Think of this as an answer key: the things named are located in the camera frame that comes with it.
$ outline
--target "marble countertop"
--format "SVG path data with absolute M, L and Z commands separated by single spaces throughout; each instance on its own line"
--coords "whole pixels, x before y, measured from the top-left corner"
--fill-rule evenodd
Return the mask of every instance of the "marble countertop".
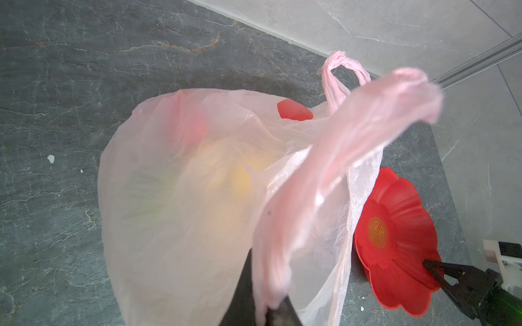
M 325 100 L 323 62 L 180 0 L 0 2 L 0 324 L 124 324 L 103 258 L 97 168 L 139 102 L 221 88 L 310 107 Z M 409 128 L 383 166 L 416 186 L 443 260 L 469 263 L 430 127 Z M 475 324 L 442 291 L 422 318 L 383 309 L 354 264 L 342 325 Z

